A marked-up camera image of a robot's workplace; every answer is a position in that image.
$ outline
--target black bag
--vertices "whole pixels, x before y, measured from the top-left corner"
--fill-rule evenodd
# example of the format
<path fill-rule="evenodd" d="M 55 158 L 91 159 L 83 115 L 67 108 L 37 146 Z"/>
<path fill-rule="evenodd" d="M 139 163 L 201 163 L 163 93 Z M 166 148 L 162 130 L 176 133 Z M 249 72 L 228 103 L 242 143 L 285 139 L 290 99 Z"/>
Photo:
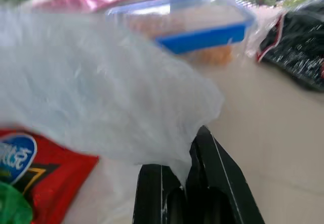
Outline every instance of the black bag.
<path fill-rule="evenodd" d="M 142 166 L 133 224 L 264 224 L 241 169 L 206 127 L 190 155 L 186 192 L 169 167 Z"/>
<path fill-rule="evenodd" d="M 324 0 L 282 14 L 260 51 L 258 61 L 275 64 L 302 86 L 324 92 Z"/>

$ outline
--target plastic food container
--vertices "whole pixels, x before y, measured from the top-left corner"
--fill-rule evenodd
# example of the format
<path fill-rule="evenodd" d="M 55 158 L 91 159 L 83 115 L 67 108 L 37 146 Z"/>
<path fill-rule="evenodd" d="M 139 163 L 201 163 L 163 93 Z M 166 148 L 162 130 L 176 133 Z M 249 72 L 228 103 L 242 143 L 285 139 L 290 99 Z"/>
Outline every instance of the plastic food container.
<path fill-rule="evenodd" d="M 244 40 L 255 22 L 234 0 L 153 0 L 116 7 L 106 15 L 175 54 L 216 64 L 244 52 Z"/>

